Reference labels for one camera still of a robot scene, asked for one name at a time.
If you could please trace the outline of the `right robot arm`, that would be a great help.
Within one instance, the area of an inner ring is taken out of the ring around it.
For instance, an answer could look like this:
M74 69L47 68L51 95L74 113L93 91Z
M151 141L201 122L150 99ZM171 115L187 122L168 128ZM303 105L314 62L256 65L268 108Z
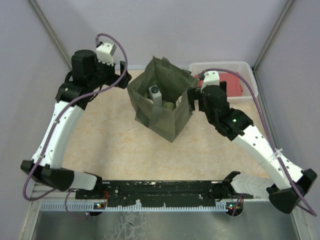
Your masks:
M190 87L187 98L192 111L198 101L199 110L217 132L246 150L270 176L261 178L234 171L223 180L224 194L229 198L246 194L269 199L276 209L290 214L309 192L317 174L295 165L281 150L273 150L253 120L230 107L226 91L220 85Z

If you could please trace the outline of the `green canvas bag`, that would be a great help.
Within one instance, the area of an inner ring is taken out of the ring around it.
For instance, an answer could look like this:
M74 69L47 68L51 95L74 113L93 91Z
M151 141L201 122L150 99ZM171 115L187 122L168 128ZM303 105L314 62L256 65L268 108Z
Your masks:
M192 117L187 97L188 88L196 88L198 80L191 72L181 69L166 58L153 57L144 72L127 86L135 120L169 142L173 142ZM149 87L157 85L163 102L181 103L173 111L154 105Z

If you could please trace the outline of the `green bottle with beige cap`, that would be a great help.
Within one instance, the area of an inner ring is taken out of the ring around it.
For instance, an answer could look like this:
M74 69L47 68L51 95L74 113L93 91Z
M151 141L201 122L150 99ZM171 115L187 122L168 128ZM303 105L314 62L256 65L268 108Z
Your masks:
M162 107L166 110L174 111L176 108L176 105L173 102L164 101Z

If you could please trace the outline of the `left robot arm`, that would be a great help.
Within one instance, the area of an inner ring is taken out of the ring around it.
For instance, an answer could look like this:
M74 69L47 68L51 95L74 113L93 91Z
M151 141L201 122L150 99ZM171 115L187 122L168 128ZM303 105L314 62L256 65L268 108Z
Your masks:
M23 160L20 168L27 174L23 185L30 180L53 190L86 190L97 199L104 186L97 175L76 172L62 167L67 144L76 123L91 99L108 89L124 89L131 80L126 60L120 62L120 74L115 73L112 50L97 48L78 50L71 57L72 70L66 75L55 97L54 110L45 135L30 160Z

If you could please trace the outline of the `white bottle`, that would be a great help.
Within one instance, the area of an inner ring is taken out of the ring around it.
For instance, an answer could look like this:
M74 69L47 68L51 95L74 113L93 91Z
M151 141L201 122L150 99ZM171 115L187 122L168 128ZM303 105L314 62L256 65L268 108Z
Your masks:
M149 98L152 100L153 104L158 107L162 107L162 93L157 85L150 86L148 88Z

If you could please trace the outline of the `cream bottle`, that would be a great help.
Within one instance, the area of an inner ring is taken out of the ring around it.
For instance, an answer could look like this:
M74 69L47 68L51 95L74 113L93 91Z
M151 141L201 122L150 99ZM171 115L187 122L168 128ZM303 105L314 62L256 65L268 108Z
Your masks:
M176 101L176 103L175 103L175 107L176 107L176 108L181 104L181 101L182 101L182 96L180 96L180 97L177 99L177 101Z

